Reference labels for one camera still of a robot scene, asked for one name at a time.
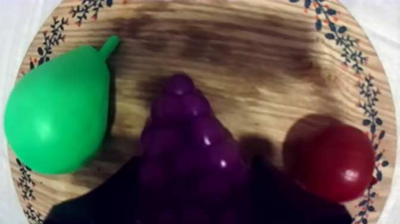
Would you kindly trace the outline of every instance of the toy pear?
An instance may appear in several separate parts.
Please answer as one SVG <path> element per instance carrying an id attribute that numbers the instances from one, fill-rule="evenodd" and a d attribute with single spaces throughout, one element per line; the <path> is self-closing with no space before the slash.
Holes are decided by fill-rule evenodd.
<path id="1" fill-rule="evenodd" d="M 15 85 L 4 129 L 17 157 L 36 172 L 73 172 L 92 158 L 107 127 L 110 72 L 118 45 L 81 46 L 42 64 Z"/>

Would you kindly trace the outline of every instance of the round wooden tray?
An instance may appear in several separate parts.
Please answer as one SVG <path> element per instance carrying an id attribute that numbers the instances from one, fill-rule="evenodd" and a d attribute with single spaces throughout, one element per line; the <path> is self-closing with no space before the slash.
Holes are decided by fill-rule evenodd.
<path id="1" fill-rule="evenodd" d="M 53 205 L 90 191 L 140 153 L 148 102 L 159 78 L 177 71 L 193 77 L 236 139 L 268 139 L 272 152 L 257 150 L 278 167 L 285 141 L 329 117 L 365 131 L 378 183 L 346 206 L 355 223 L 377 222 L 395 167 L 393 101 L 374 48 L 338 1 L 64 1 L 32 41 L 19 77 L 110 35 L 122 38 L 108 60 L 113 125 L 96 158 L 76 173 L 44 176 L 9 150 L 29 222 L 42 223 Z"/>

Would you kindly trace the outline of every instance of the grape bunch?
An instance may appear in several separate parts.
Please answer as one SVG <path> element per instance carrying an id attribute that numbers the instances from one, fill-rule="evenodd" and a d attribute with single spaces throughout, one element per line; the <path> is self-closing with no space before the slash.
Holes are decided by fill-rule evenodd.
<path id="1" fill-rule="evenodd" d="M 141 223 L 248 221 L 249 173 L 238 143 L 187 75 L 165 82 L 140 142 Z"/>

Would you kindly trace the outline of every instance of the white tablecloth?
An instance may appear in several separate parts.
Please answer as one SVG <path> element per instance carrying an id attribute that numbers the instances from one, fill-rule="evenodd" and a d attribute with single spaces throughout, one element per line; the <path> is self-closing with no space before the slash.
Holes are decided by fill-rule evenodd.
<path id="1" fill-rule="evenodd" d="M 400 1 L 341 0 L 367 32 L 385 68 L 400 130 Z M 7 96 L 38 28 L 61 0 L 0 0 L 0 223 L 27 223 L 11 180 L 2 122 Z M 379 224 L 400 220 L 400 155 Z"/>

